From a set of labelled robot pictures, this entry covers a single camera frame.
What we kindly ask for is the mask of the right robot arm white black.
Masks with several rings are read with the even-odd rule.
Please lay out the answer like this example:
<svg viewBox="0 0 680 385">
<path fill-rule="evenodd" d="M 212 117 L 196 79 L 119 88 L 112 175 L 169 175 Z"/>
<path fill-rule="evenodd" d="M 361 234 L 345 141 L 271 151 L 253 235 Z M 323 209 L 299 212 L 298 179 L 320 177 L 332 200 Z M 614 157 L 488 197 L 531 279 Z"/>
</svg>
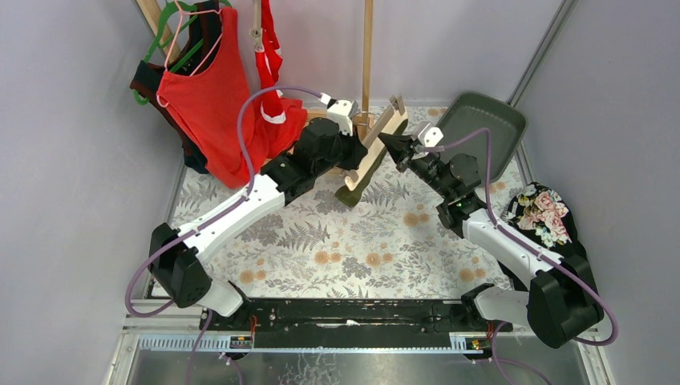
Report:
<svg viewBox="0 0 680 385">
<path fill-rule="evenodd" d="M 540 341 L 558 348 L 609 316 L 597 293 L 589 263 L 578 253 L 557 253 L 540 246 L 497 218 L 490 198 L 476 187 L 488 181 L 477 159 L 464 153 L 443 162 L 443 146 L 413 136 L 379 134 L 400 172 L 409 170 L 438 193 L 437 207 L 446 229 L 490 253 L 524 290 L 482 285 L 461 301 L 473 322 L 506 322 L 529 328 Z"/>
</svg>

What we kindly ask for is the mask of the red underwear with white lettering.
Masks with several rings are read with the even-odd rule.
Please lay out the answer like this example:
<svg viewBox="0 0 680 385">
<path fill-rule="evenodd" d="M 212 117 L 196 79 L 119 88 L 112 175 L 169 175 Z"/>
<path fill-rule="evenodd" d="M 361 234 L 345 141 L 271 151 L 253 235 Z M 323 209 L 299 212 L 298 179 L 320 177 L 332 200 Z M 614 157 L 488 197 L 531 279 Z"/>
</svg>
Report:
<svg viewBox="0 0 680 385">
<path fill-rule="evenodd" d="M 261 1 L 259 43 L 255 50 L 256 67 L 261 89 L 274 87 L 279 80 L 283 64 L 280 43 L 277 39 L 270 2 Z M 260 97 L 260 113 L 271 124 L 283 124 L 286 120 L 280 91 L 269 91 Z"/>
</svg>

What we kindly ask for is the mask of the wooden clip hanger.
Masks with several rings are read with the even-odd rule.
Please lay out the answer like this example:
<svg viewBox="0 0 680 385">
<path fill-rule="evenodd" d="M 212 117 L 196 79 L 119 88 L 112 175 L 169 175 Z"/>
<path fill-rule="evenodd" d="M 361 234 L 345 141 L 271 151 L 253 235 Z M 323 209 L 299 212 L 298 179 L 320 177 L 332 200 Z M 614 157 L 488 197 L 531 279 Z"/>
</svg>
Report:
<svg viewBox="0 0 680 385">
<path fill-rule="evenodd" d="M 356 170 L 345 175 L 345 190 L 358 193 L 363 190 L 387 153 L 385 144 L 378 138 L 381 133 L 401 136 L 408 125 L 408 113 L 401 95 L 390 97 L 390 106 L 376 119 L 364 142 L 368 149 Z"/>
<path fill-rule="evenodd" d="M 256 52 L 263 52 L 263 29 L 262 29 L 262 0 L 252 0 L 253 3 L 253 26 L 250 36 L 253 40 L 253 48 Z"/>
</svg>

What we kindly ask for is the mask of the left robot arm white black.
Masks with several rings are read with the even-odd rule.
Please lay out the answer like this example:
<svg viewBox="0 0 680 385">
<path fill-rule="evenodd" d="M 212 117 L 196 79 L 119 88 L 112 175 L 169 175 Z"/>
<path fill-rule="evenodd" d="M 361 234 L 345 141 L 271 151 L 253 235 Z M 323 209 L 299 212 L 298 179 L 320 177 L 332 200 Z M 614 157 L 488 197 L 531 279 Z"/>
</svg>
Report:
<svg viewBox="0 0 680 385">
<path fill-rule="evenodd" d="M 333 168 L 355 170 L 368 150 L 327 118 L 314 118 L 291 151 L 261 167 L 246 185 L 212 211 L 177 229 L 158 225 L 151 235 L 148 270 L 179 308 L 199 305 L 228 317 L 243 304 L 232 284 L 208 275 L 214 255 L 249 226 L 310 191 Z"/>
</svg>

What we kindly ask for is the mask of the olive green underwear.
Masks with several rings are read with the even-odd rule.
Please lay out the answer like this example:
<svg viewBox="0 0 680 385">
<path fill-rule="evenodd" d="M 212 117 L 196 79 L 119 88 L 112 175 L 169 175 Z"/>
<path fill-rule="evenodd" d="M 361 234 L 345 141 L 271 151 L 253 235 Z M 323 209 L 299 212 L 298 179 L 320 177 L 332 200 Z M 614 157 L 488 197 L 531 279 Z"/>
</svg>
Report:
<svg viewBox="0 0 680 385">
<path fill-rule="evenodd" d="M 362 198 L 363 192 L 370 183 L 374 173 L 383 162 L 387 150 L 378 139 L 381 129 L 372 129 L 366 139 L 370 141 L 368 154 L 363 158 L 359 169 L 355 172 L 356 176 L 346 176 L 346 183 L 339 188 L 334 196 L 338 201 L 348 207 L 355 207 Z"/>
</svg>

